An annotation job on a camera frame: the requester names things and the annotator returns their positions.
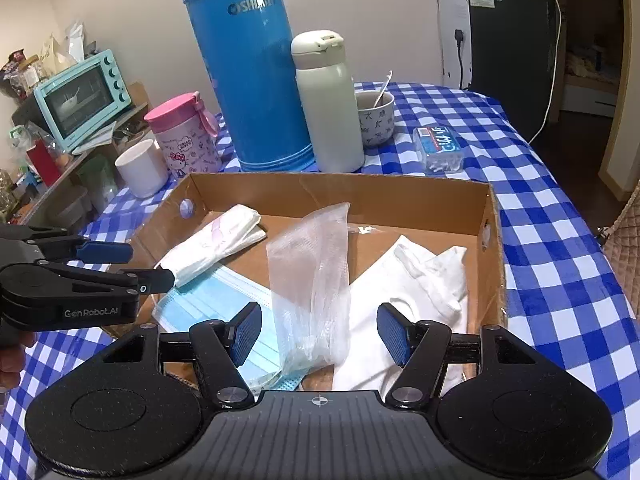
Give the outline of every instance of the cardboard box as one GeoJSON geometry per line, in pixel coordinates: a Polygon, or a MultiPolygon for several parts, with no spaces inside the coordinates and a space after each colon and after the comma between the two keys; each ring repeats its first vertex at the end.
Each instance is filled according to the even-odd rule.
{"type": "MultiPolygon", "coordinates": [[[[453,245],[467,248],[464,259],[469,291],[468,332],[483,324],[506,326],[504,263],[497,200],[489,184],[419,176],[322,173],[219,173],[186,177],[130,240],[132,261],[124,267],[153,267],[207,219],[241,203],[262,215],[267,240],[307,214],[350,202],[350,224],[373,226],[370,234],[350,233],[350,282],[405,235],[433,253],[453,245]],[[192,218],[180,216],[180,202],[195,206],[192,218]]],[[[266,240],[223,262],[235,272],[269,287],[266,240]]],[[[144,301],[137,324],[149,322],[155,302],[144,301]]],[[[130,326],[106,328],[120,336],[130,326]]],[[[182,368],[176,368],[184,376],[182,368]]],[[[315,375],[306,387],[320,388],[330,374],[315,375]]]]}

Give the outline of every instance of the dark floor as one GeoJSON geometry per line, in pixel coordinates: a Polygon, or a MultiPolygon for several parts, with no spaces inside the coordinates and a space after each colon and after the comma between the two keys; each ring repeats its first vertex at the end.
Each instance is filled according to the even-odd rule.
{"type": "Polygon", "coordinates": [[[592,232],[613,224],[624,203],[598,177],[612,119],[560,112],[532,147],[558,181],[592,232]]]}

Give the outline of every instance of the blue surgical mask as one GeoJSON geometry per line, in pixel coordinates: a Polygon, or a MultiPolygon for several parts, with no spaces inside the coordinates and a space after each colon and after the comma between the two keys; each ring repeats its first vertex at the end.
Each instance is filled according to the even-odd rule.
{"type": "Polygon", "coordinates": [[[262,307],[262,331],[238,368],[240,375],[254,394],[296,389],[305,373],[281,377],[271,291],[227,267],[217,264],[186,285],[172,288],[154,309],[154,318],[168,332],[187,332],[207,319],[229,321],[250,301],[262,307]]]}

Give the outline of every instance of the white cable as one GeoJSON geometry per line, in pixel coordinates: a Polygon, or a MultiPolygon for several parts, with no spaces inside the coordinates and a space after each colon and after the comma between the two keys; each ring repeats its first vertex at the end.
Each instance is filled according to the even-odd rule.
{"type": "Polygon", "coordinates": [[[560,3],[558,2],[558,0],[555,0],[555,1],[556,1],[556,7],[558,8],[559,21],[558,21],[558,37],[556,38],[556,60],[554,61],[554,76],[551,81],[551,94],[549,95],[549,104],[546,107],[545,119],[542,121],[542,126],[540,126],[540,129],[538,130],[538,132],[533,137],[531,137],[529,144],[531,144],[534,140],[536,140],[536,137],[539,136],[542,130],[544,130],[546,126],[546,120],[549,116],[549,110],[551,110],[551,101],[553,100],[553,97],[554,97],[554,88],[556,86],[556,71],[558,70],[558,47],[560,46],[560,34],[562,32],[562,9],[560,9],[560,3]]]}

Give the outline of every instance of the black refrigerator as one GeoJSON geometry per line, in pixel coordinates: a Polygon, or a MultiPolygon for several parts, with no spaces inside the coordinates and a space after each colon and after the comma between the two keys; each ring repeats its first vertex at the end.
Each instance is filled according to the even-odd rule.
{"type": "Polygon", "coordinates": [[[497,99],[531,140],[550,106],[560,19],[556,0],[438,0],[443,85],[497,99]]]}

